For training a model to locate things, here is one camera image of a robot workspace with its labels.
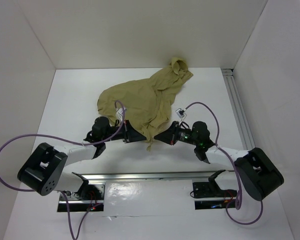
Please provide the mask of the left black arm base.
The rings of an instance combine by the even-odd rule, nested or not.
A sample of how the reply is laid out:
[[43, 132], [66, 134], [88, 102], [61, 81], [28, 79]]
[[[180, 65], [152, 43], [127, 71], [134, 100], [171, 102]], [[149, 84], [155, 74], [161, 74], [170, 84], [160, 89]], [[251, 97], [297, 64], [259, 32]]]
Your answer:
[[93, 200], [103, 200], [105, 195], [104, 184], [90, 184], [89, 180], [83, 175], [72, 172], [72, 175], [76, 176], [79, 181], [79, 188], [77, 191], [67, 191], [68, 196], [73, 196], [78, 200], [86, 200], [88, 197], [92, 197]]

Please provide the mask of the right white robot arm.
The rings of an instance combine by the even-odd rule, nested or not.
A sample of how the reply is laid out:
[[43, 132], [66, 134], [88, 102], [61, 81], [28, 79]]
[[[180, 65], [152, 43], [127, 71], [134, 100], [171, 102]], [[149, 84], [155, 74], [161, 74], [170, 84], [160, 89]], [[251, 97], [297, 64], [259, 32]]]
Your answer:
[[221, 148], [210, 139], [205, 122], [196, 121], [192, 129], [183, 129], [174, 121], [154, 139], [172, 146], [178, 141], [194, 145], [194, 153], [200, 161], [233, 168], [246, 192], [256, 201], [263, 200], [284, 183], [283, 175], [261, 148]]

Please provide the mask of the olive yellow jacket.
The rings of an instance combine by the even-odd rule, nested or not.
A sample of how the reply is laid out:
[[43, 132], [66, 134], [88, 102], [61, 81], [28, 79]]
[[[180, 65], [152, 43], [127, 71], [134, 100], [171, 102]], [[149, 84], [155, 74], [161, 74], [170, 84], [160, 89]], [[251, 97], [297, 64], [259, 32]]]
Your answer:
[[173, 57], [168, 66], [149, 78], [131, 80], [104, 90], [96, 103], [98, 113], [108, 117], [113, 124], [116, 120], [115, 101], [120, 101], [126, 109], [125, 119], [146, 138], [149, 151], [155, 135], [167, 129], [171, 105], [192, 76], [187, 62]]

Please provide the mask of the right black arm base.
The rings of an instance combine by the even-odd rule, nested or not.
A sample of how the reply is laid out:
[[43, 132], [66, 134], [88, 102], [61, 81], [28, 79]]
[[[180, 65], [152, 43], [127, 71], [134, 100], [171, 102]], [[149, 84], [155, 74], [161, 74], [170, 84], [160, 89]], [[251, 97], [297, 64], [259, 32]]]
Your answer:
[[233, 189], [222, 190], [216, 182], [216, 178], [224, 173], [225, 170], [219, 170], [208, 177], [208, 182], [194, 182], [192, 184], [193, 191], [190, 192], [190, 196], [194, 199], [201, 198], [231, 198], [237, 196], [237, 191]]

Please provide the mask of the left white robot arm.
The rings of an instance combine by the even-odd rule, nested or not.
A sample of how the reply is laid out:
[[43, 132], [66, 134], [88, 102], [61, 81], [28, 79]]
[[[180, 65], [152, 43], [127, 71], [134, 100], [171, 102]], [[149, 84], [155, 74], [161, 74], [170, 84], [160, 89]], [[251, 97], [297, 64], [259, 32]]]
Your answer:
[[126, 143], [146, 140], [128, 120], [116, 120], [111, 126], [107, 117], [95, 119], [84, 143], [78, 146], [52, 146], [46, 142], [38, 145], [17, 174], [17, 179], [41, 196], [52, 191], [70, 191], [78, 200], [87, 197], [89, 181], [79, 173], [64, 172], [64, 167], [99, 157], [106, 142], [124, 140]]

